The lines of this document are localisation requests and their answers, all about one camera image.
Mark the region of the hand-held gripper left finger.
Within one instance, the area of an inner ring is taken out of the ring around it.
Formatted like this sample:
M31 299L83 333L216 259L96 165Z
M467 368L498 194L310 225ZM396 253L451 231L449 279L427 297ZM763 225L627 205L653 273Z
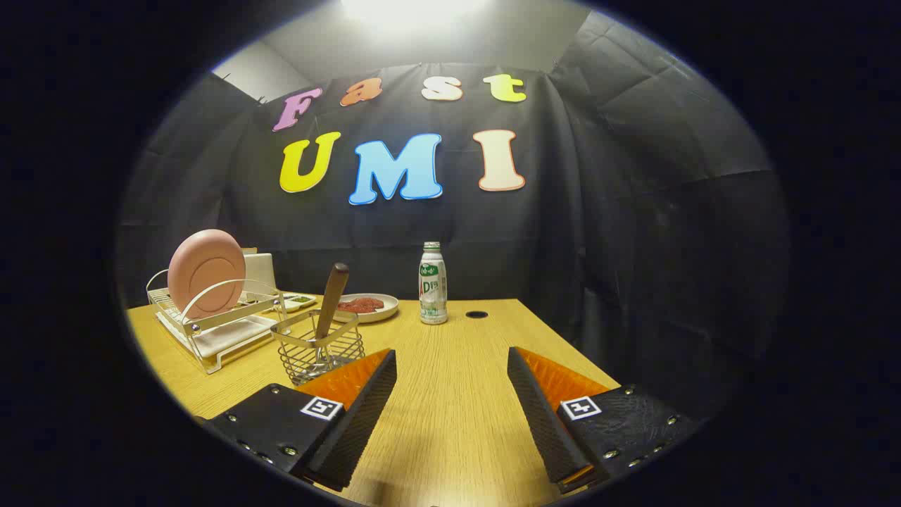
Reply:
M393 349L289 387L270 383L205 429L271 468L340 492L369 443L397 379Z

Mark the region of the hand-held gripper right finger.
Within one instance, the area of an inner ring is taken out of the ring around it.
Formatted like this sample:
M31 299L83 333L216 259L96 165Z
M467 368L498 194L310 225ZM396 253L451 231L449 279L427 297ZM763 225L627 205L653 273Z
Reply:
M605 387L513 346L506 373L560 493L618 480L686 441L698 424L633 383Z

